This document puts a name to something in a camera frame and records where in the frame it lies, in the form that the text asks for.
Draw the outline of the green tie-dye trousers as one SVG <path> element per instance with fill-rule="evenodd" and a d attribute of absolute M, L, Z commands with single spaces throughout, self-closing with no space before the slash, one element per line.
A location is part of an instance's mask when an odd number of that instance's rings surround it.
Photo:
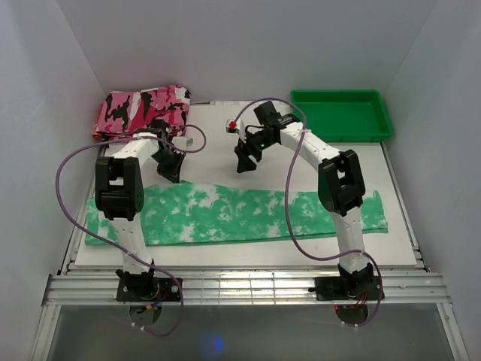
<path fill-rule="evenodd" d="M 330 214 L 315 192 L 242 190 L 182 182 L 144 190 L 140 213 L 146 245 L 180 246 L 283 241 L 336 235 Z"/>

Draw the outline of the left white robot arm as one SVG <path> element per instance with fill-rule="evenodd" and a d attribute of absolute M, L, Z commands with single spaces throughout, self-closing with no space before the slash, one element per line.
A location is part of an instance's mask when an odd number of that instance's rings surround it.
<path fill-rule="evenodd" d="M 145 195 L 141 169 L 147 160 L 157 163 L 157 173 L 167 181 L 180 182 L 180 169 L 193 140 L 159 121 L 138 131 L 120 150 L 95 163 L 95 205 L 110 221 L 123 249 L 123 268 L 117 274 L 143 300 L 154 299 L 159 282 L 150 266 L 141 229 L 140 212 Z"/>

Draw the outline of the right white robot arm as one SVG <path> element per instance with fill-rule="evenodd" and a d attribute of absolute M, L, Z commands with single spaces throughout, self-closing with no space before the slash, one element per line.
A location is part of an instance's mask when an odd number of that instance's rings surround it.
<path fill-rule="evenodd" d="M 303 111 L 282 115 L 273 98 L 250 102 L 258 120 L 258 131 L 252 133 L 240 115 L 227 121 L 225 130 L 238 136 L 234 152 L 237 172 L 254 171 L 268 147 L 279 144 L 293 150 L 317 173 L 317 194 L 321 205 L 331 215 L 337 236 L 340 273 L 339 288 L 349 298 L 358 298 L 374 276 L 374 261 L 365 251 L 361 226 L 361 208 L 365 182 L 358 155 L 341 151 L 325 143 L 307 128 Z"/>

